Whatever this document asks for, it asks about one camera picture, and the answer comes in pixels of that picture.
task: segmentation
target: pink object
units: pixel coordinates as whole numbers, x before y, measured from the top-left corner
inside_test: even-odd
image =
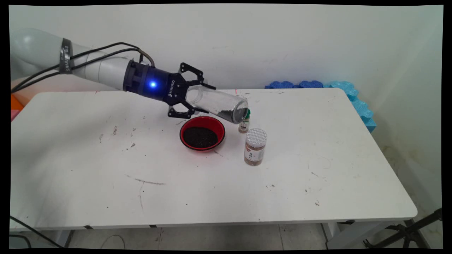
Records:
[[[11,110],[11,122],[14,120],[14,118],[16,118],[19,112],[19,110]]]

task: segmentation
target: label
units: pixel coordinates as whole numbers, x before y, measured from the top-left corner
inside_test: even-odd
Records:
[[[250,124],[250,121],[249,121],[249,120],[243,120],[243,121],[240,123],[239,127],[240,127],[241,130],[246,131],[246,130],[248,129],[248,125],[249,125],[249,124]]]
[[[265,148],[256,151],[248,146],[245,146],[245,158],[249,159],[250,161],[260,161],[264,157],[264,150]]]
[[[72,74],[71,66],[71,41],[63,38],[60,49],[60,73]]]

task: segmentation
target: black strap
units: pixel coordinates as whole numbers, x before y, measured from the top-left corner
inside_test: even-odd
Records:
[[[72,74],[71,41],[63,38],[60,50],[60,74]]]

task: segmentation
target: white wall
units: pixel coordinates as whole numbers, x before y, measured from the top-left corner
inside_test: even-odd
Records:
[[[263,88],[275,80],[347,80],[362,99],[388,83],[407,45],[436,6],[110,5],[10,6],[9,28],[38,28],[90,47],[126,41],[177,71],[187,62],[218,88]],[[67,76],[30,92],[109,89]]]
[[[431,29],[412,62],[393,80],[377,109],[372,133],[423,218],[442,207],[441,59],[443,23]],[[443,224],[421,230],[432,247],[443,247]]]
[[[133,43],[158,68],[177,71],[184,61],[221,89],[263,88],[275,80],[354,83],[360,99],[374,110],[373,136],[419,216],[441,206],[442,22],[442,6],[9,7],[10,31],[38,28],[89,47]],[[17,97],[27,103],[50,90],[110,88],[61,75]],[[425,231],[426,238],[433,247],[442,246],[442,231],[435,229]]]

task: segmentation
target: brown spice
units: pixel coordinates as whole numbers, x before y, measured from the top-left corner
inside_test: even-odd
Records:
[[[248,143],[245,144],[245,149],[247,149],[247,150],[249,149],[249,150],[254,150],[254,151],[260,151],[260,150],[263,150],[264,148],[265,148],[265,146],[253,147],[253,146],[250,146]],[[244,156],[244,158],[245,158],[245,162],[251,166],[257,166],[257,165],[261,164],[262,160],[263,160],[263,159],[261,159],[258,161],[252,161],[252,160],[249,160],[246,156]]]

